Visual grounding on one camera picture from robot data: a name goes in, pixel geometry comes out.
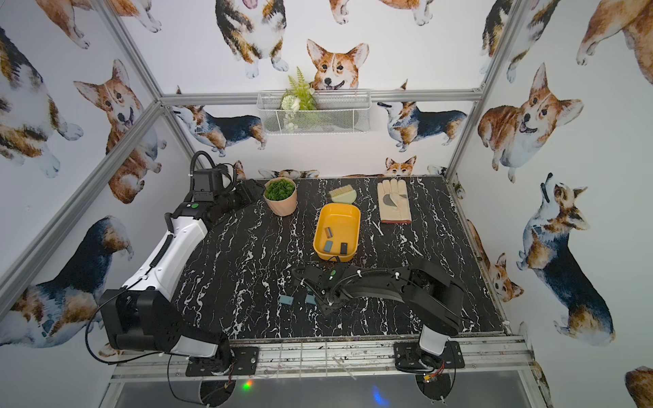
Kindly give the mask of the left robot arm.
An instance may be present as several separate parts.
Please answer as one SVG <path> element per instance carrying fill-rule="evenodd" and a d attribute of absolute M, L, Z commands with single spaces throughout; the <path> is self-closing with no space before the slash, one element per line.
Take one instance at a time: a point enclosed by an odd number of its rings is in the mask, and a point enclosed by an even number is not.
<path fill-rule="evenodd" d="M 173 305 L 182 272 L 209 230 L 237 211 L 257 202 L 263 192 L 255 180 L 237 181 L 223 195 L 207 193 L 202 200 L 188 194 L 165 215 L 167 232 L 157 247 L 119 289 L 107 289 L 98 309 L 109 345 L 117 351 L 146 351 L 205 360 L 216 372 L 236 363 L 222 331 L 192 326 Z"/>

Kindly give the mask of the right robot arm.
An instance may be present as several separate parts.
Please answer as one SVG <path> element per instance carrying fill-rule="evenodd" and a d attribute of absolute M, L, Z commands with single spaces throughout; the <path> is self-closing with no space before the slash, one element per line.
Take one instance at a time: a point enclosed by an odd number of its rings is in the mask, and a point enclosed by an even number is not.
<path fill-rule="evenodd" d="M 441 357 L 450 338 L 464 328 L 465 285 L 427 260 L 395 268 L 336 263 L 322 270 L 305 265 L 291 268 L 291 275 L 313 293 L 325 316 L 365 297 L 405 304 L 423 324 L 418 345 L 428 355 Z"/>

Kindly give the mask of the yellow storage box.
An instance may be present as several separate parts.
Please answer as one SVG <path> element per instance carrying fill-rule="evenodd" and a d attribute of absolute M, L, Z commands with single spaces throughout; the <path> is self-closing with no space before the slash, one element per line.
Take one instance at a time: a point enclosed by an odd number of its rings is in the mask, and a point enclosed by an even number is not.
<path fill-rule="evenodd" d="M 313 248 L 317 256 L 325 261 L 349 262 L 354 258 L 360 237 L 361 211 L 350 204 L 329 203 L 321 208 L 316 226 Z M 333 230 L 333 238 L 328 238 L 326 227 Z M 324 252 L 327 241 L 333 242 L 330 253 Z M 348 244 L 346 255 L 340 254 L 341 244 Z"/>

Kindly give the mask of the pink pot with green plant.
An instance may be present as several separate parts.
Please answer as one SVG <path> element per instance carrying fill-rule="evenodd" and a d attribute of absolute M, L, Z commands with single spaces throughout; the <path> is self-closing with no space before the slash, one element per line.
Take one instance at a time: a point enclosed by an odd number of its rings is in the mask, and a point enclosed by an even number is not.
<path fill-rule="evenodd" d="M 297 185 L 289 178 L 274 178 L 265 184 L 265 201 L 277 216 L 287 217 L 296 210 L 297 195 Z"/>

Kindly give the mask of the yellow green sponge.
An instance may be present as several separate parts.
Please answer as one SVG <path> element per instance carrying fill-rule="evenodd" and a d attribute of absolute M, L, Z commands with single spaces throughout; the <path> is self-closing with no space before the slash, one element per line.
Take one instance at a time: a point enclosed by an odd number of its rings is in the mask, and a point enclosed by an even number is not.
<path fill-rule="evenodd" d="M 329 192 L 331 201 L 334 203 L 353 204 L 357 199 L 357 191 L 352 185 L 344 185 Z"/>

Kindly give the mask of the beige work glove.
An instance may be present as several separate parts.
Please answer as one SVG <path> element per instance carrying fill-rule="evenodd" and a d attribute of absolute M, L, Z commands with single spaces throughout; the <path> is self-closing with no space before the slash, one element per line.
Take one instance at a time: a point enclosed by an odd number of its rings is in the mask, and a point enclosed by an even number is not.
<path fill-rule="evenodd" d="M 379 216 L 384 224 L 411 224 L 406 180 L 388 178 L 378 183 Z"/>

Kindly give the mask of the artificial fern with white flower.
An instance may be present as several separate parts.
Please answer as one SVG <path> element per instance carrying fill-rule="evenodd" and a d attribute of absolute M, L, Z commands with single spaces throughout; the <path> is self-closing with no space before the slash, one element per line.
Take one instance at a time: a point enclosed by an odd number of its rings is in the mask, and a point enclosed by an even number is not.
<path fill-rule="evenodd" d="M 290 88 L 282 97 L 281 110 L 284 119 L 284 129 L 294 133 L 316 127 L 318 115 L 314 88 L 306 80 L 301 69 L 297 68 L 296 76 L 288 76 Z"/>

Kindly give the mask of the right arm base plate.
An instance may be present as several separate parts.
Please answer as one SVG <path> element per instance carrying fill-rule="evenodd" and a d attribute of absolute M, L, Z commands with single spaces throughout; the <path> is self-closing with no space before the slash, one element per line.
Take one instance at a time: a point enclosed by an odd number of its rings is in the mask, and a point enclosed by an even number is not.
<path fill-rule="evenodd" d="M 448 341 L 441 355 L 422 350 L 417 342 L 393 344 L 393 359 L 396 370 L 420 374 L 435 373 L 441 368 L 462 369 L 464 357 L 459 342 Z"/>

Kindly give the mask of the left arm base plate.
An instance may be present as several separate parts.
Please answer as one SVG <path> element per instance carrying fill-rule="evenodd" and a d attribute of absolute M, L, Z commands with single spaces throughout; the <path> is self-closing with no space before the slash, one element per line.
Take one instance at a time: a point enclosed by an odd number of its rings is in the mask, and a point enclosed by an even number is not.
<path fill-rule="evenodd" d="M 236 347 L 226 353 L 220 350 L 211 358 L 190 357 L 185 375 L 187 377 L 251 376 L 258 365 L 258 347 Z"/>

